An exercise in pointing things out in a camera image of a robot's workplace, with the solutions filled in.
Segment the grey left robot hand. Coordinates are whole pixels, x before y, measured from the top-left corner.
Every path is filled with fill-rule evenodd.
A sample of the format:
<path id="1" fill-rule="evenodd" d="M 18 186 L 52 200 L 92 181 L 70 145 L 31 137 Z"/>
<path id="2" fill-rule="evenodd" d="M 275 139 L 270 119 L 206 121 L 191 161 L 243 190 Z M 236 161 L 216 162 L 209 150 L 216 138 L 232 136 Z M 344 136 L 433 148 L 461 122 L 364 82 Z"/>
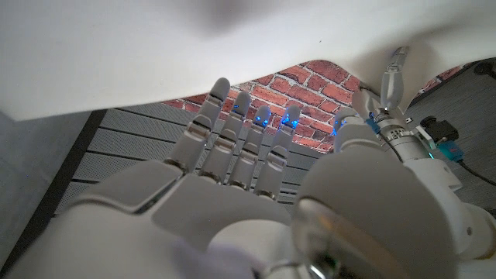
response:
<path id="1" fill-rule="evenodd" d="M 381 132 L 375 117 L 380 116 L 385 129 L 406 130 L 404 119 L 397 118 L 394 110 L 399 106 L 404 94 L 402 68 L 409 48 L 398 48 L 386 67 L 381 80 L 381 91 L 376 95 L 365 85 L 353 94 L 352 107 L 356 115 L 350 117 L 350 130 L 360 137 L 370 138 Z"/>

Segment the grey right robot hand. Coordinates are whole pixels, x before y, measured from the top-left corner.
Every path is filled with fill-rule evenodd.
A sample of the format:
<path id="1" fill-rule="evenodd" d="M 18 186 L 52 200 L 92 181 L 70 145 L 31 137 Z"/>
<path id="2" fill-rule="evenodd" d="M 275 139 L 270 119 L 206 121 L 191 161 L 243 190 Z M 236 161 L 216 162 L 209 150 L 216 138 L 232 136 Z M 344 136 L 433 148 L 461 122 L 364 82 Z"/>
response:
<path id="1" fill-rule="evenodd" d="M 458 256 L 439 199 L 386 154 L 346 108 L 344 142 L 305 176 L 288 211 L 277 201 L 300 110 L 291 106 L 260 171 L 264 124 L 231 165 L 250 104 L 220 78 L 165 160 L 135 164 L 79 194 L 9 270 L 10 278 L 455 278 Z"/>

